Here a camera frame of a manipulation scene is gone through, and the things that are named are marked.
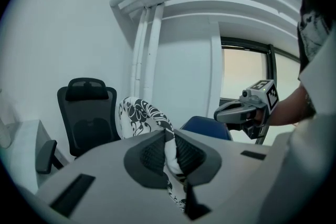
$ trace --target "chair armrest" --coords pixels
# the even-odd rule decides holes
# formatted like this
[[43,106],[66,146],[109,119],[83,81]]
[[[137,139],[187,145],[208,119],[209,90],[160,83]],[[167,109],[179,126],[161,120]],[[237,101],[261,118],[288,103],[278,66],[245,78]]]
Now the chair armrest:
[[43,175],[50,174],[51,165],[55,158],[56,145],[56,140],[49,140],[43,145],[35,161],[35,170],[37,173]]

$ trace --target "person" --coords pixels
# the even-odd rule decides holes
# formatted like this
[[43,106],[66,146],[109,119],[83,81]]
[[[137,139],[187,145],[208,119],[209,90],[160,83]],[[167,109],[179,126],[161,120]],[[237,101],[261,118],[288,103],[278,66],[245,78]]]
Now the person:
[[[326,41],[335,19],[333,0],[302,0],[301,21],[298,23],[300,73],[305,69]],[[294,124],[315,115],[313,104],[302,83],[285,100],[279,102],[268,120],[269,125]],[[255,120],[261,121],[257,111]]]

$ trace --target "chair headrest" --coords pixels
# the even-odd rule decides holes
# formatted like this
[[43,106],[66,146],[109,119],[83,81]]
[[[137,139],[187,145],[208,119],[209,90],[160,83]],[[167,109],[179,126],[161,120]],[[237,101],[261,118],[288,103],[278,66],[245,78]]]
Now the chair headrest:
[[109,95],[105,83],[99,79],[78,78],[69,82],[66,101],[106,100]]

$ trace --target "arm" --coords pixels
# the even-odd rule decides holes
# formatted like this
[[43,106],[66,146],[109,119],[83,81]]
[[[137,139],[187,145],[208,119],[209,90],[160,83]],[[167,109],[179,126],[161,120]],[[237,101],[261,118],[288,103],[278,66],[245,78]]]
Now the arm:
[[[306,90],[302,84],[286,99],[279,102],[271,114],[268,124],[272,126],[281,126],[294,124],[307,118]],[[262,112],[258,111],[255,120],[261,121]]]

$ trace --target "black office chair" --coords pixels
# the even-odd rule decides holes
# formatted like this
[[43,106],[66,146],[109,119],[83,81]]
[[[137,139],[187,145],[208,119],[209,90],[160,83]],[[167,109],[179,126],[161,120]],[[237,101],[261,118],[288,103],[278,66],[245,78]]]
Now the black office chair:
[[[57,92],[68,135],[70,154],[79,157],[88,150],[120,140],[114,112],[117,92],[98,79],[78,78]],[[46,143],[36,159],[36,171],[49,174],[51,165],[60,168],[54,156],[56,141]]]

